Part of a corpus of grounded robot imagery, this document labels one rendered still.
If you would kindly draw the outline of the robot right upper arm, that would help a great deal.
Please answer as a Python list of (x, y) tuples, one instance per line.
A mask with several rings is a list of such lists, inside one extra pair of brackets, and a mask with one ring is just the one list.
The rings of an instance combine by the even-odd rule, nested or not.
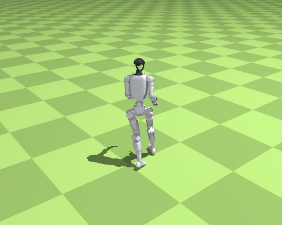
[(149, 98), (154, 98), (154, 78), (151, 76), (146, 76), (147, 82), (148, 82), (148, 89), (149, 89)]

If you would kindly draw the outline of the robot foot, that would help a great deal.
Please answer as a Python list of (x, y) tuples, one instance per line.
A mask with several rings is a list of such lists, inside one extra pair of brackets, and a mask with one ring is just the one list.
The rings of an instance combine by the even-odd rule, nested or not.
[(151, 150), (151, 153), (153, 153), (153, 154), (156, 153), (155, 147), (151, 148), (151, 144), (148, 144), (148, 148)]
[(138, 162), (136, 163), (136, 167), (141, 167), (142, 165), (145, 165), (145, 164), (147, 164), (146, 161), (142, 161), (141, 163), (140, 163), (140, 161), (138, 161)]

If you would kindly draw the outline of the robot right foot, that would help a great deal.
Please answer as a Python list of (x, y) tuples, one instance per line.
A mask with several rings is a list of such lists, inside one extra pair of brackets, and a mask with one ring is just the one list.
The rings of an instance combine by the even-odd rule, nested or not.
[(153, 153), (153, 154), (156, 153), (155, 147), (151, 148), (151, 144), (148, 144), (148, 148), (151, 150), (151, 153)]

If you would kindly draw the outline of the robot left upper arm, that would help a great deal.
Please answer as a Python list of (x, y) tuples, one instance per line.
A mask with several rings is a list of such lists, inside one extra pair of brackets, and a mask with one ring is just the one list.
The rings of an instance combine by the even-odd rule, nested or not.
[(130, 82), (129, 82), (129, 78), (130, 78), (130, 75), (127, 75), (125, 76), (124, 78), (124, 82), (125, 82), (125, 95), (126, 96), (130, 96), (131, 93), (130, 93)]

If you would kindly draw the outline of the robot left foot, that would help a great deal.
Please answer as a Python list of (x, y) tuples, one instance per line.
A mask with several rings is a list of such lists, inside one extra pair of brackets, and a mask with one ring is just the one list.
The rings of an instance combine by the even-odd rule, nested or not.
[(138, 162), (136, 163), (136, 167), (141, 167), (142, 165), (145, 165), (145, 164), (147, 164), (146, 161), (142, 161), (141, 163), (140, 163), (140, 161), (138, 161)]

